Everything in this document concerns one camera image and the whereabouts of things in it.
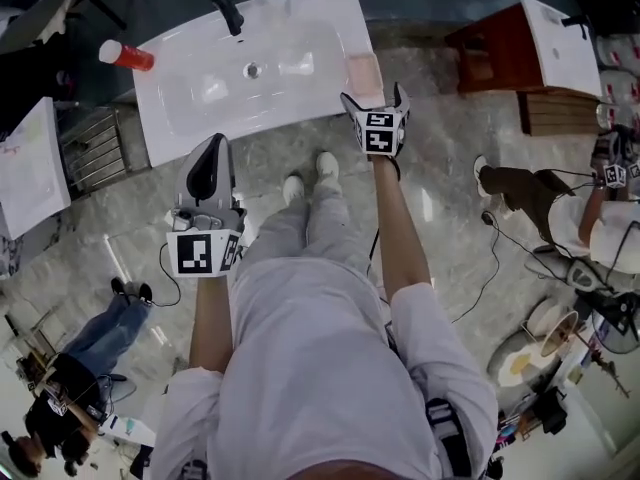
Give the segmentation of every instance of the person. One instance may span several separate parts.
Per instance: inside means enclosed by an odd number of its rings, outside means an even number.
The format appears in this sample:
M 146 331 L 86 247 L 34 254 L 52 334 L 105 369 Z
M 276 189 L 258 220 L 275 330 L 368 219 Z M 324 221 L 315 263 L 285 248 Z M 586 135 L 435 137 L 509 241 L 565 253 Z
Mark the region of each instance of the person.
M 495 393 L 438 303 L 394 162 L 372 163 L 397 355 L 338 162 L 323 152 L 310 207 L 303 181 L 288 177 L 287 207 L 260 228 L 230 296 L 224 278 L 199 280 L 190 368 L 165 395 L 154 480 L 452 476 L 432 399 L 458 417 L 460 466 L 484 470 Z
M 97 436 L 99 425 L 89 412 L 104 414 L 111 396 L 111 372 L 135 342 L 152 301 L 145 283 L 138 298 L 127 295 L 118 278 L 111 281 L 111 288 L 114 296 L 107 310 L 87 322 L 34 390 L 36 400 L 25 416 L 29 436 L 18 437 L 9 446 L 11 460 L 28 478 L 38 476 L 42 461 L 56 456 L 56 447 L 61 447 L 65 470 L 74 476 L 75 464 L 84 462 Z M 52 392 L 66 406 L 62 415 L 54 409 Z
M 620 200 L 611 201 L 603 164 L 593 166 L 595 182 L 576 189 L 551 170 L 534 174 L 492 167 L 483 156 L 476 159 L 473 171 L 480 196 L 500 194 L 508 211 L 523 210 L 540 237 L 560 254 L 588 257 L 626 274 L 640 273 L 640 205 L 628 200 L 628 186 L 617 191 Z

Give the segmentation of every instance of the faucet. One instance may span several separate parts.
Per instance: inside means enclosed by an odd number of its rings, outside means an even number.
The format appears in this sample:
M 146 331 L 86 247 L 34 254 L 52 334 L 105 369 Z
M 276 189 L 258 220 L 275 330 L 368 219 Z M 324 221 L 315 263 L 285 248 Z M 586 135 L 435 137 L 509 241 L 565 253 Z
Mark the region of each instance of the faucet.
M 240 35 L 244 16 L 238 12 L 238 8 L 233 0 L 211 0 L 224 16 L 232 36 Z

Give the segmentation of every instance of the white shirt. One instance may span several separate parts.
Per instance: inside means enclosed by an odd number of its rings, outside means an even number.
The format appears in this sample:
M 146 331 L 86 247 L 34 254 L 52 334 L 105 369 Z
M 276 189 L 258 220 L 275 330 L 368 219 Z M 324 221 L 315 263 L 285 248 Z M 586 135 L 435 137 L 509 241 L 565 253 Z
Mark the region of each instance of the white shirt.
M 177 480 L 195 459 L 212 480 L 283 480 L 333 460 L 442 478 L 450 471 L 438 457 L 425 392 L 457 409 L 474 474 L 486 466 L 495 394 L 431 286 L 404 288 L 391 302 L 402 361 L 386 343 L 374 287 L 343 265 L 266 260 L 247 269 L 230 301 L 226 373 L 198 368 L 173 377 L 153 480 Z
M 574 191 L 575 197 L 568 194 L 559 197 L 549 211 L 549 229 L 554 242 L 566 247 L 572 256 L 590 256 L 610 268 L 629 225 L 634 220 L 640 221 L 640 205 L 630 201 L 602 203 L 588 248 L 578 237 L 578 229 L 591 191 L 592 187 L 583 187 Z M 568 256 L 562 247 L 558 250 Z M 640 273 L 640 227 L 629 232 L 614 269 L 627 274 Z

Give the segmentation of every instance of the white sink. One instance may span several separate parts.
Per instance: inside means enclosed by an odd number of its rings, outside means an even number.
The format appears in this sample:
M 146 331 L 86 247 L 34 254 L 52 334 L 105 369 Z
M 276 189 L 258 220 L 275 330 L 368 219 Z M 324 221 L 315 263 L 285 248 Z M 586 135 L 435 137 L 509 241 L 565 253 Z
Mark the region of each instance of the white sink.
M 151 71 L 134 71 L 152 166 L 216 132 L 234 139 L 344 111 L 347 58 L 372 52 L 358 0 L 291 0 L 286 22 L 274 21 L 266 0 L 238 10 L 239 36 L 213 12 L 140 46 L 155 55 Z M 384 104 L 382 91 L 358 101 Z

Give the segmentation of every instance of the cable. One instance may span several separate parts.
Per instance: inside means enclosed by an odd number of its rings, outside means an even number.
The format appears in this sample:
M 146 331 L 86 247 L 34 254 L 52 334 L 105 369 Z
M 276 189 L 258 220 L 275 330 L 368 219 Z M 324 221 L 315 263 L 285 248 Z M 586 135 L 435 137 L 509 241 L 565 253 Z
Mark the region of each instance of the cable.
M 107 402 L 105 404 L 105 409 L 107 407 L 110 407 L 109 409 L 109 414 L 107 415 L 107 417 L 104 419 L 104 421 L 107 421 L 109 418 L 111 418 L 111 415 L 115 412 L 115 404 L 113 403 L 113 379 L 111 378 L 111 375 L 100 375 L 100 377 L 98 378 L 106 378 L 109 381 L 109 395 L 107 396 L 107 399 L 105 402 Z
M 618 263 L 618 259 L 620 258 L 620 253 L 622 252 L 622 246 L 627 241 L 627 238 L 629 237 L 629 233 L 631 232 L 631 228 L 633 228 L 634 226 L 638 226 L 638 228 L 640 229 L 640 222 L 638 222 L 637 220 L 631 221 L 631 224 L 629 224 L 629 226 L 627 227 L 627 230 L 624 232 L 622 241 L 620 242 L 620 245 L 618 246 L 618 250 L 616 251 L 616 256 L 613 259 L 613 264 L 609 268 L 609 271 L 607 272 L 607 275 L 605 277 L 605 282 L 609 281 L 609 276 L 611 275 L 611 272 L 615 268 L 616 263 Z
M 369 260 L 373 259 L 373 253 L 376 250 L 376 245 L 378 244 L 378 238 L 380 238 L 380 228 L 376 229 L 376 236 L 373 238 L 373 243 L 371 244 L 371 250 L 369 251 Z M 369 264 L 369 269 L 367 270 L 367 274 L 371 270 L 371 264 Z
M 400 181 L 400 166 L 398 165 L 398 161 L 392 157 L 392 156 L 388 156 L 387 160 L 389 160 L 389 162 L 391 162 L 393 164 L 393 166 L 396 168 L 396 175 L 398 176 L 398 181 Z
M 498 238 L 500 238 L 500 233 L 496 233 L 496 238 L 493 240 L 493 244 L 491 244 L 491 254 L 493 254 L 493 257 L 496 259 L 496 271 L 493 273 L 493 275 L 487 279 L 487 281 L 482 285 L 482 288 L 480 288 L 480 293 L 478 294 L 478 298 L 476 299 L 476 301 L 473 303 L 473 306 L 471 306 L 469 309 L 467 309 L 464 313 L 462 313 L 458 318 L 456 318 L 455 320 L 453 320 L 451 323 L 455 324 L 458 320 L 461 320 L 462 318 L 464 318 L 467 314 L 471 313 L 471 311 L 473 311 L 475 309 L 475 307 L 478 305 L 478 302 L 480 302 L 480 298 L 482 297 L 482 294 L 484 293 L 484 289 L 487 287 L 487 285 L 493 281 L 493 279 L 498 275 L 498 272 L 500 271 L 500 260 L 498 259 L 498 255 L 496 254 L 496 244 L 498 243 Z
M 153 304 L 154 306 L 158 307 L 158 308 L 169 308 L 171 306 L 176 306 L 180 303 L 180 301 L 182 300 L 182 290 L 180 290 L 180 285 L 178 284 L 178 282 L 171 276 L 171 274 L 169 274 L 169 272 L 167 272 L 164 268 L 164 266 L 162 265 L 162 250 L 167 246 L 167 243 L 165 242 L 162 247 L 160 247 L 160 251 L 158 252 L 158 263 L 160 264 L 160 268 L 162 269 L 162 271 L 164 272 L 164 275 L 167 276 L 171 282 L 173 284 L 176 285 L 176 288 L 178 289 L 178 300 L 176 300 L 173 303 L 170 304 L 158 304 L 156 301 L 152 300 L 151 304 Z
M 89 387 L 87 389 L 85 389 L 82 393 L 80 393 L 74 400 L 71 400 L 71 403 L 67 404 L 67 405 L 75 405 L 75 403 L 80 400 L 80 398 L 87 392 L 89 391 L 93 386 L 95 386 L 98 383 L 98 379 L 94 380 L 92 384 L 89 385 Z
M 517 240 L 514 240 L 513 238 L 511 238 L 509 235 L 507 235 L 504 231 L 502 231 L 500 229 L 500 226 L 498 226 L 497 220 L 495 218 L 495 216 L 493 215 L 493 213 L 489 212 L 489 211 L 484 211 L 484 213 L 488 213 L 489 215 L 491 215 L 493 221 L 491 222 L 491 226 L 493 227 L 493 229 L 495 229 L 500 235 L 504 236 L 507 240 L 513 242 L 514 244 L 516 244 L 518 247 L 520 247 L 520 249 L 522 249 L 524 252 L 526 252 L 527 254 L 530 254 L 533 258 L 535 258 L 535 260 L 540 263 L 540 265 L 542 265 L 545 269 L 547 269 L 549 271 L 549 273 L 551 274 L 552 277 L 554 277 L 555 279 L 557 279 L 558 281 L 562 282 L 562 283 L 567 283 L 566 279 L 562 279 L 561 277 L 558 277 L 555 272 L 553 270 L 551 270 L 547 265 L 545 265 L 545 263 L 538 258 L 535 254 L 533 254 L 529 249 L 527 249 L 524 245 L 522 245 L 520 242 L 518 242 Z
M 555 202 L 556 202 L 558 199 L 560 199 L 561 197 L 564 197 L 564 196 L 570 195 L 570 193 L 571 193 L 571 192 L 574 192 L 575 190 L 580 190 L 580 189 L 581 189 L 581 188 L 583 188 L 583 187 L 595 187 L 595 186 L 596 186 L 596 184 L 595 184 L 595 183 L 593 183 L 593 182 L 583 183 L 582 185 L 578 185 L 577 187 L 570 188 L 570 189 L 569 189 L 568 191 L 566 191 L 566 192 L 562 192 L 561 194 L 558 194 L 558 195 L 556 196 L 556 198 L 553 200 L 553 202 L 555 203 Z
M 600 343 L 600 346 L 603 347 L 605 350 L 608 350 L 609 352 L 611 352 L 612 354 L 618 354 L 618 352 L 611 350 L 609 347 L 607 347 L 604 344 L 604 339 L 600 336 L 600 331 L 601 329 L 598 329 L 596 327 L 596 311 L 591 311 L 591 324 L 593 325 L 593 335 L 596 337 L 596 339 L 598 340 L 598 343 Z
M 564 171 L 562 169 L 545 169 L 546 171 L 563 172 L 565 174 L 573 174 L 575 176 L 585 176 L 587 178 L 593 178 L 593 174 L 585 174 L 583 172 Z

